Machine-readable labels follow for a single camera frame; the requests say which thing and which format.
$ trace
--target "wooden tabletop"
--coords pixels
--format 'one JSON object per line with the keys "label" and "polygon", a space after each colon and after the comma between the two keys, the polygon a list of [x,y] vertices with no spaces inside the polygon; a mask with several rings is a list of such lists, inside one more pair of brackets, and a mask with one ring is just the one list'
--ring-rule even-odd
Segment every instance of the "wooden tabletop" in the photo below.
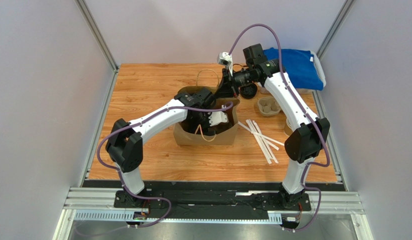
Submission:
{"label": "wooden tabletop", "polygon": [[[181,88],[194,86],[198,72],[203,69],[213,69],[221,76],[222,66],[218,64],[122,64],[100,139],[111,132],[116,120],[130,121],[145,116],[173,99]],[[198,84],[215,87],[217,77],[212,71],[204,71]],[[267,96],[270,94],[258,92],[253,99],[240,98],[238,120],[244,124],[247,119],[255,120],[264,135],[284,143],[287,139],[283,133],[284,113],[264,117],[254,107],[259,98]],[[317,112],[312,94],[301,94],[301,97]],[[273,152],[279,164],[268,164],[254,136],[241,126],[231,146],[179,146],[171,126],[143,146],[143,161],[139,168],[144,180],[281,182],[285,178],[289,157],[284,147]],[[101,158],[113,165],[104,147]],[[326,162],[323,151],[315,161]],[[119,178],[116,171],[102,166],[95,156],[89,179]],[[307,181],[336,182],[337,179],[332,165],[326,168],[313,165]]]}

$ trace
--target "cable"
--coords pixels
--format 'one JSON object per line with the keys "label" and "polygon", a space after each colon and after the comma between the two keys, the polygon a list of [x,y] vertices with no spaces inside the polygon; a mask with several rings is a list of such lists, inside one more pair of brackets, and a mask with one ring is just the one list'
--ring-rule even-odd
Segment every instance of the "cable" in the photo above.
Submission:
{"label": "cable", "polygon": [[197,132],[199,131],[199,129],[200,129],[201,137],[202,137],[203,140],[205,140],[206,142],[213,142],[213,140],[215,140],[215,138],[217,137],[217,135],[215,134],[215,135],[213,135],[213,138],[212,138],[212,139],[207,140],[207,139],[205,138],[205,136],[203,136],[203,130],[202,130],[202,125],[201,125],[201,124],[198,125],[198,127],[197,127],[197,129],[195,130],[194,134],[197,134]]}
{"label": "cable", "polygon": [[197,73],[197,78],[196,78],[196,80],[195,80],[195,85],[196,85],[196,86],[199,85],[199,76],[200,76],[200,74],[201,74],[203,71],[212,71],[212,72],[214,72],[215,75],[216,75],[216,79],[218,80],[218,84],[216,85],[216,87],[218,87],[218,86],[220,85],[220,76],[218,75],[218,73],[217,73],[215,70],[213,70],[213,69],[206,68],[206,69],[203,69],[203,70],[201,70],[201,71],[199,71],[199,72]]}
{"label": "cable", "polygon": [[[116,135],[116,134],[118,134],[118,133],[121,133],[121,132],[123,132],[123,131],[126,131],[126,130],[128,130],[128,129],[132,129],[132,128],[141,126],[142,124],[147,123],[148,121],[150,121],[151,119],[159,116],[160,114],[162,114],[162,113],[164,113],[164,112],[168,112],[168,111],[170,111],[170,110],[174,110],[174,109],[185,109],[185,110],[196,111],[196,112],[213,113],[213,112],[227,111],[227,110],[231,109],[233,106],[234,106],[234,104],[233,104],[232,101],[227,102],[227,103],[225,104],[225,107],[224,107],[224,108],[219,108],[219,109],[201,109],[201,108],[194,108],[194,107],[188,107],[188,106],[171,106],[171,107],[169,107],[169,108],[163,108],[162,110],[153,113],[151,116],[147,117],[145,120],[143,120],[143,121],[141,121],[141,122],[137,122],[137,123],[131,124],[131,125],[129,125],[129,126],[122,127],[122,128],[120,128],[120,129],[118,129],[118,130],[116,130],[116,131],[113,131],[112,133],[110,133],[110,134],[107,135],[106,137],[104,137],[104,139],[99,143],[98,148],[96,149],[96,158],[98,159],[99,163],[100,163],[101,165],[103,165],[104,167],[109,168],[109,169],[114,169],[114,170],[117,171],[123,189],[126,190],[126,192],[129,193],[129,194],[130,194],[132,197],[134,197],[134,198],[143,199],[143,200],[162,200],[162,201],[166,201],[166,202],[169,204],[169,207],[167,208],[166,213],[165,213],[163,216],[159,217],[157,220],[155,220],[155,221],[153,221],[153,222],[150,222],[150,223],[148,223],[148,224],[136,225],[136,226],[131,226],[131,227],[146,228],[146,227],[150,227],[150,226],[153,226],[153,225],[158,224],[160,221],[162,221],[164,218],[166,218],[166,216],[169,214],[169,212],[171,211],[171,208],[172,208],[172,203],[171,203],[171,201],[170,201],[169,199],[164,198],[164,197],[146,197],[146,196],[139,196],[139,195],[136,195],[135,193],[131,192],[131,191],[128,189],[128,187],[126,186],[125,181],[124,181],[123,178],[122,178],[122,172],[120,171],[120,169],[119,169],[118,167],[115,167],[115,166],[112,166],[112,165],[108,165],[107,163],[105,163],[105,162],[101,159],[100,150],[101,150],[102,146],[104,145],[104,143],[105,143],[109,138],[113,137],[114,135]],[[112,229],[112,230],[110,230],[110,231],[106,231],[106,232],[98,233],[98,234],[93,234],[93,235],[88,235],[88,234],[81,233],[81,232],[79,232],[79,231],[77,230],[77,228],[74,228],[74,232],[75,232],[76,234],[82,236],[82,237],[91,238],[91,237],[99,237],[99,236],[107,235],[107,234],[113,233],[113,232],[115,232],[115,231],[122,230],[122,229],[126,229],[126,228],[128,228],[128,226],[121,226],[121,227]]]}
{"label": "cable", "polygon": [[247,65],[241,65],[241,64],[238,64],[238,63],[233,63],[232,64],[233,66],[234,65],[237,65],[237,66],[240,66],[240,67],[242,67],[242,68],[247,68],[248,66]]}
{"label": "cable", "polygon": [[302,205],[301,205],[300,202],[298,202],[298,204],[299,204],[299,213],[298,213],[298,215],[297,215],[296,217],[298,218],[298,221],[301,222],[301,217],[302,217]]}
{"label": "cable", "polygon": [[274,36],[275,41],[277,42],[277,46],[278,46],[278,59],[279,59],[279,61],[278,61],[278,66],[280,67],[280,75],[281,75],[281,78],[283,79],[283,82],[284,82],[284,84],[285,84],[285,87],[286,87],[287,90],[290,92],[290,94],[292,95],[293,99],[296,101],[296,103],[298,104],[299,108],[302,110],[303,114],[308,118],[308,120],[309,120],[309,121],[312,123],[312,125],[314,126],[314,129],[315,129],[315,131],[317,132],[318,137],[320,138],[321,145],[323,146],[324,153],[325,153],[325,155],[326,155],[326,160],[327,160],[326,164],[322,164],[322,163],[318,163],[318,162],[313,162],[313,161],[312,161],[312,162],[308,162],[308,163],[306,164],[303,172],[302,172],[302,176],[301,176],[301,185],[302,185],[302,187],[303,187],[305,190],[315,190],[315,191],[318,191],[317,208],[315,209],[315,213],[314,213],[314,215],[312,216],[311,221],[309,221],[305,226],[303,226],[303,227],[301,227],[301,228],[299,228],[299,229],[286,228],[286,229],[287,229],[288,231],[290,231],[290,232],[293,232],[293,231],[302,231],[302,230],[305,230],[306,228],[308,228],[308,227],[314,222],[314,220],[315,220],[316,217],[317,217],[317,213],[319,212],[320,204],[321,204],[321,202],[322,202],[322,191],[321,191],[319,188],[317,188],[317,187],[305,186],[305,176],[306,176],[306,174],[307,174],[307,172],[308,172],[308,169],[310,168],[311,165],[317,165],[317,166],[320,166],[320,167],[328,167],[328,166],[330,165],[329,150],[328,150],[328,148],[327,148],[327,146],[326,146],[326,141],[325,141],[324,138],[323,138],[322,132],[320,131],[320,129],[319,129],[319,127],[317,126],[316,122],[315,122],[315,121],[313,120],[313,118],[308,114],[307,110],[304,108],[304,106],[302,105],[301,101],[297,98],[294,90],[291,88],[291,86],[288,84],[288,81],[287,81],[286,78],[285,78],[285,74],[284,74],[283,71],[282,71],[282,69],[283,69],[283,64],[282,64],[282,47],[280,46],[280,41],[279,41],[279,38],[277,37],[276,32],[274,32],[274,30],[273,30],[271,27],[269,27],[269,26],[267,26],[267,25],[265,25],[265,24],[262,24],[262,23],[257,23],[257,24],[253,24],[253,25],[250,25],[250,26],[246,27],[246,28],[238,35],[238,37],[235,39],[235,41],[234,41],[234,43],[233,43],[233,45],[232,45],[232,47],[231,47],[231,49],[229,50],[228,53],[231,55],[231,53],[233,52],[234,48],[235,48],[236,45],[237,45],[237,42],[240,40],[240,38],[243,36],[243,34],[245,34],[245,32],[246,32],[247,30],[249,30],[249,29],[251,29],[251,28],[253,28],[253,27],[263,27],[263,28],[266,28],[266,29],[268,29],[268,30],[272,33],[272,35]]}

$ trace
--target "blue towel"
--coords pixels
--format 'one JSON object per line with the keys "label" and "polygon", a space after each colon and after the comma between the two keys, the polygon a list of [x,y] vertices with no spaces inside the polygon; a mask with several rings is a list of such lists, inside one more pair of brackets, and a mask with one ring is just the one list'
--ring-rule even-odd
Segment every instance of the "blue towel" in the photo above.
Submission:
{"label": "blue towel", "polygon": [[[279,50],[270,48],[263,51],[268,60],[278,59]],[[310,60],[314,55],[310,51],[282,49],[283,66],[297,89],[323,90],[323,82],[317,74],[314,63]]]}

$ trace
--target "metal frame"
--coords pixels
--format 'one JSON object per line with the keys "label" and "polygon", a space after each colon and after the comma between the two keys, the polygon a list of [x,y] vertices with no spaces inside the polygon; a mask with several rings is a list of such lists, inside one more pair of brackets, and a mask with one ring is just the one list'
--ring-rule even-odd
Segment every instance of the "metal frame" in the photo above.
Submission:
{"label": "metal frame", "polygon": [[356,0],[346,0],[342,8],[340,9],[339,13],[337,14],[335,20],[333,21],[333,24],[331,25],[329,31],[326,34],[326,37],[324,38],[323,42],[321,43],[321,46],[318,48],[317,51],[317,56],[319,59],[323,57],[325,54],[326,50],[328,49],[331,41],[335,37],[336,33],[338,32],[339,28],[341,27],[342,23],[344,22],[345,18],[347,17],[348,13],[350,12],[351,8],[353,7],[353,4]]}
{"label": "metal frame", "polygon": [[[92,139],[90,152],[86,160],[86,172],[83,174],[80,180],[80,186],[82,186],[85,178],[89,176],[89,171],[94,159],[95,149],[98,144],[98,139],[101,134],[102,126],[104,124],[105,116],[109,107],[111,96],[114,90],[115,82],[117,79],[117,73],[119,66],[116,64],[110,50],[108,49],[95,21],[92,17],[89,8],[85,0],[75,0],[80,8],[83,16],[86,19],[87,24],[92,30],[101,50],[114,70],[113,80],[110,83],[109,91],[104,100],[104,105],[101,113],[101,118],[97,125],[94,138]],[[348,12],[352,8],[355,0],[346,0],[343,4],[339,14],[334,20],[331,28],[329,29],[323,43],[321,44],[317,56],[321,58],[329,46],[331,40],[335,36],[336,32],[340,28],[342,22],[347,16]],[[320,117],[326,116],[326,111],[323,106],[320,93],[313,92],[315,104],[317,106],[318,115]],[[335,174],[338,178],[338,184],[343,184],[344,176],[341,174],[341,164],[338,150],[334,143],[334,137],[330,131],[327,140],[328,148],[332,158]],[[373,239],[369,224],[363,209],[363,205],[360,200],[360,196],[357,192],[348,191],[348,186],[345,185],[347,191],[322,191],[321,205],[319,209],[320,214],[327,215],[350,215],[356,236],[359,240]],[[53,239],[66,240],[68,239],[74,220],[96,220],[96,221],[127,221],[135,211],[139,211],[138,208],[114,208],[114,201],[116,197],[116,191],[120,188],[91,188],[91,187],[72,187],[68,192],[67,199],[64,203],[63,210],[55,230]],[[276,191],[237,191],[234,194],[237,195],[249,195],[252,193],[271,193]],[[311,212],[316,210],[318,203],[318,192],[308,191],[311,201]],[[292,211],[268,211],[268,220],[216,220],[216,219],[164,219],[163,222],[173,223],[233,223],[233,224],[279,224],[281,221],[281,214],[293,213]]]}
{"label": "metal frame", "polygon": [[104,121],[106,120],[107,110],[109,109],[110,101],[112,99],[113,90],[115,89],[117,76],[119,74],[119,70],[114,72],[113,79],[110,82],[110,86],[108,88],[107,94],[104,99],[104,103],[102,105],[101,110],[101,117],[96,125],[95,132],[93,134],[92,141],[89,146],[89,154],[87,155],[87,159],[85,160],[86,165],[84,167],[83,175],[81,176],[78,185],[81,187],[85,179],[89,177],[89,172],[91,171],[92,162],[94,161],[95,150],[98,145],[98,141],[100,140],[101,130],[103,129]]}
{"label": "metal frame", "polygon": [[[61,217],[55,230],[54,239],[66,240],[69,237],[73,221],[119,221],[135,222],[131,216],[139,212],[140,208],[114,208],[116,191],[121,188],[89,188],[72,187],[68,192]],[[235,196],[275,191],[245,191],[234,192]],[[311,201],[312,214],[317,207],[319,194],[316,191],[307,191]],[[359,240],[373,239],[367,222],[365,211],[358,192],[353,191],[323,191],[321,196],[320,214],[350,215]],[[202,223],[202,224],[281,224],[281,214],[294,213],[293,211],[268,211],[268,219],[264,220],[217,220],[217,219],[164,219],[164,223]]]}
{"label": "metal frame", "polygon": [[101,51],[104,53],[105,58],[107,59],[108,64],[110,65],[111,69],[114,72],[117,72],[119,69],[119,65],[116,63],[113,55],[106,44],[106,41],[101,35],[100,30],[98,29],[97,24],[95,23],[94,17],[92,17],[91,11],[89,11],[88,5],[86,4],[85,0],[74,0],[77,6],[80,9],[84,19],[86,20],[87,25],[89,26],[90,30],[92,31],[93,36],[95,37],[96,41],[98,42]]}

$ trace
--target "white wall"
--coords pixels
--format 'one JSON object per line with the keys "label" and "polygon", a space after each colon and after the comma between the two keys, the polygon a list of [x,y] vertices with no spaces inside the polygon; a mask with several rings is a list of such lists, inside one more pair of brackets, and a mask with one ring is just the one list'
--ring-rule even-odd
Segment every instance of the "white wall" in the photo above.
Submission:
{"label": "white wall", "polygon": [[321,63],[345,179],[374,238],[412,239],[412,0],[357,0]]}
{"label": "white wall", "polygon": [[74,1],[0,1],[0,239],[52,238],[111,80]]}
{"label": "white wall", "polygon": [[[122,63],[215,63],[251,24],[272,27],[283,48],[317,51],[345,0],[86,0],[113,57]],[[234,50],[277,47],[265,28]]]}

